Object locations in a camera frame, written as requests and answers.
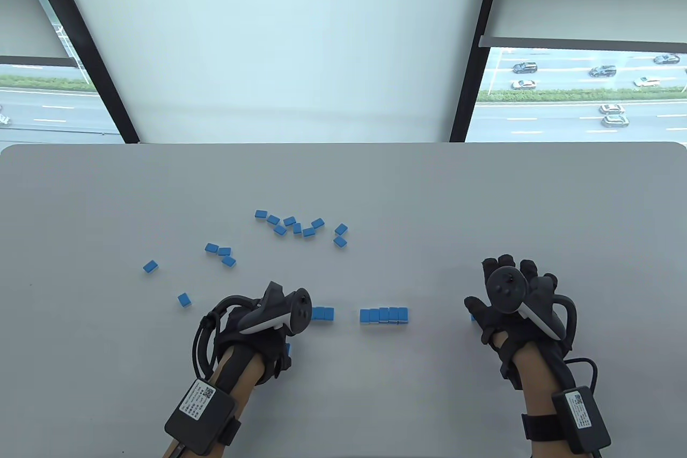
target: velcro strap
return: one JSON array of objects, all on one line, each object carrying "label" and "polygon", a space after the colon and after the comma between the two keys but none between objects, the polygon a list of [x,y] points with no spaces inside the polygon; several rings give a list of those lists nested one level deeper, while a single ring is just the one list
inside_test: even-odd
[{"label": "velcro strap", "polygon": [[525,438],[533,442],[553,442],[565,440],[558,416],[522,416]]},{"label": "velcro strap", "polygon": [[241,427],[241,423],[236,419],[232,418],[226,427],[219,434],[217,441],[225,446],[230,445],[233,442],[233,438],[236,436],[236,432]]}]

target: row of blue tiles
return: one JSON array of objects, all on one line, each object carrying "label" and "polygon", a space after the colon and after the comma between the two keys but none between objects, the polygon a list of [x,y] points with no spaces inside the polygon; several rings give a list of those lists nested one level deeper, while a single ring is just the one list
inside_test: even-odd
[{"label": "row of blue tiles", "polygon": [[361,324],[407,324],[408,308],[360,310]]},{"label": "row of blue tiles", "polygon": [[[275,215],[268,215],[267,211],[264,209],[256,210],[255,218],[258,220],[267,220],[268,224],[274,225],[274,232],[280,236],[287,234],[287,228],[292,227],[294,235],[303,235],[304,238],[311,238],[315,236],[317,229],[324,227],[324,220],[318,218],[317,220],[312,220],[312,227],[303,228],[299,222],[296,222],[294,216],[284,218],[284,225],[279,225],[281,219]],[[339,226],[334,229],[337,235],[336,238],[334,238],[334,243],[336,243],[340,249],[343,249],[348,244],[342,237],[347,230],[348,227],[345,224],[339,224]]]},{"label": "row of blue tiles", "polygon": [[334,308],[324,308],[323,306],[316,306],[312,308],[311,320],[324,320],[328,322],[333,322]]}]

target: lane marking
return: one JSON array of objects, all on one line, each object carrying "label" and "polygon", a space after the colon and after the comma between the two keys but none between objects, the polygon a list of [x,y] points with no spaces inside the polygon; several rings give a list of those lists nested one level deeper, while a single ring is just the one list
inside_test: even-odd
[{"label": "lane marking", "polygon": [[27,93],[27,94],[57,94],[64,97],[92,97],[99,98],[98,93],[62,93],[59,91],[27,91],[27,90],[6,90],[0,88],[0,93]]}]

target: highway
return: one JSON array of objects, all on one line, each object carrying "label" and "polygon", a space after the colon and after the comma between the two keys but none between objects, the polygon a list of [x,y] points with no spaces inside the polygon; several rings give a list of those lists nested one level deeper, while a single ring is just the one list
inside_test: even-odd
[{"label": "highway", "polygon": [[97,94],[0,88],[0,149],[15,143],[121,143]]},{"label": "highway", "polygon": [[687,100],[625,102],[630,125],[615,129],[601,125],[600,104],[478,104],[467,141],[687,143]]},{"label": "highway", "polygon": [[[665,87],[687,85],[687,57],[679,64],[655,64],[655,53],[597,52],[590,50],[533,50],[531,48],[492,48],[484,70],[481,90],[508,90],[515,80],[534,80],[537,90],[592,88],[635,88],[639,77],[658,77]],[[513,66],[534,61],[536,73],[513,73]],[[589,77],[596,66],[614,64],[615,77]]]}]

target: gloved hand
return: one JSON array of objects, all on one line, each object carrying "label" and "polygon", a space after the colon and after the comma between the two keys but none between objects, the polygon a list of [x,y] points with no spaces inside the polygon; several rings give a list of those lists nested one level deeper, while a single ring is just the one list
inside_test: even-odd
[{"label": "gloved hand", "polygon": [[[483,266],[484,283],[486,284],[491,274],[497,269],[503,266],[515,266],[515,261],[513,256],[504,254],[499,259],[489,257],[481,265]],[[528,282],[531,282],[539,274],[537,265],[530,259],[523,259],[520,262],[520,271]],[[554,274],[545,274],[545,276],[551,278],[555,289],[558,286],[557,277]],[[530,319],[522,318],[518,313],[501,313],[492,306],[486,306],[483,301],[474,296],[466,297],[464,303],[483,330],[481,342],[484,345],[491,345],[491,348],[498,352],[499,358],[501,358],[503,379],[510,380],[516,390],[522,390],[522,382],[513,363],[513,356],[528,342],[534,342],[537,345],[542,357],[562,387],[573,388],[575,386],[572,374],[564,363],[564,357],[570,350],[565,348],[564,343],[552,340]],[[501,331],[505,331],[507,334],[505,341],[501,337]],[[495,335],[498,336],[500,345],[495,345],[493,341]]]},{"label": "gloved hand", "polygon": [[[253,299],[255,305],[260,299]],[[278,377],[282,370],[287,370],[291,366],[291,358],[287,348],[287,333],[285,328],[278,330],[269,328],[251,335],[241,335],[238,332],[238,321],[245,314],[250,313],[250,309],[237,306],[230,311],[226,326],[215,340],[215,350],[218,359],[221,358],[226,350],[233,345],[246,345],[260,354],[265,363],[265,373],[258,381],[258,384],[267,382],[271,377]]]}]

